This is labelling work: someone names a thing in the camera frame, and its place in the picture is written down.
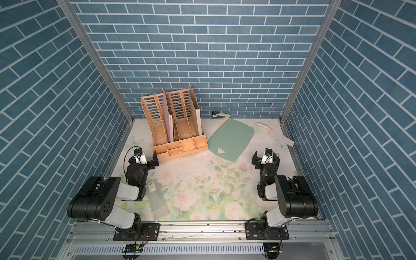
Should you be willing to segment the green cutting board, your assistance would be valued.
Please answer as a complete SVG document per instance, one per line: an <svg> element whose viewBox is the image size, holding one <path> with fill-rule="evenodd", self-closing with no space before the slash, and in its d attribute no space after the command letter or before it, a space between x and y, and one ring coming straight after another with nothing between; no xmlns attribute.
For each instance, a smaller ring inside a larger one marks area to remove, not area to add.
<svg viewBox="0 0 416 260"><path fill-rule="evenodd" d="M252 127L237 120L227 119L208 140L208 149L224 160L236 161L253 136Z"/></svg>

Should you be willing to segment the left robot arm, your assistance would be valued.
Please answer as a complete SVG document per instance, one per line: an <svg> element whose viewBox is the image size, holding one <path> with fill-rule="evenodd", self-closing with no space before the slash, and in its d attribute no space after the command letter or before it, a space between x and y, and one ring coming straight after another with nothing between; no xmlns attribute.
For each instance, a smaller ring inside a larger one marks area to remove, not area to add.
<svg viewBox="0 0 416 260"><path fill-rule="evenodd" d="M157 240L160 225L144 224L138 213L128 212L115 204L117 199L142 201L147 191L148 172L159 166L156 152L151 160L147 160L140 147L133 148L134 156L128 160L125 173L127 183L120 177L90 177L69 203L67 215L115 227L114 241L147 243Z"/></svg>

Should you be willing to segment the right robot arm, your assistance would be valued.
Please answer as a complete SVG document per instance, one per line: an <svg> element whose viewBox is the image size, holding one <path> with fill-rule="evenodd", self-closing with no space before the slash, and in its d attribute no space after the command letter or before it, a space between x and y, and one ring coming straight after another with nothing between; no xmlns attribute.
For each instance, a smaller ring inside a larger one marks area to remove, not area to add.
<svg viewBox="0 0 416 260"><path fill-rule="evenodd" d="M265 202L277 202L277 207L265 211L259 221L246 222L247 239L288 239L288 223L318 215L318 203L305 177L278 175L280 156L272 149L267 148L262 157L254 153L251 164L260 170L258 196Z"/></svg>

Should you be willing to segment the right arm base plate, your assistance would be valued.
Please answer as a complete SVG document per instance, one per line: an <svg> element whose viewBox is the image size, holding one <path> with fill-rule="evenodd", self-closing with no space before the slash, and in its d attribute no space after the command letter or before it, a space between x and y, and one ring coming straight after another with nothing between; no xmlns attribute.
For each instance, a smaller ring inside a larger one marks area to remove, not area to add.
<svg viewBox="0 0 416 260"><path fill-rule="evenodd" d="M247 240L289 240L286 227L270 227L259 222L246 222L245 235Z"/></svg>

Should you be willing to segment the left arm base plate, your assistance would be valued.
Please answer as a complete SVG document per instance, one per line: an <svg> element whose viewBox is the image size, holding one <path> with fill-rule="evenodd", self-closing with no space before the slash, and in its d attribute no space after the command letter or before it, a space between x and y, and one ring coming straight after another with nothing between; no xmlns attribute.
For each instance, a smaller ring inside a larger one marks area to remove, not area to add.
<svg viewBox="0 0 416 260"><path fill-rule="evenodd" d="M142 223L140 231L134 231L133 229L115 229L114 241L133 241L133 242L146 242L156 241L159 236L160 224L159 223Z"/></svg>

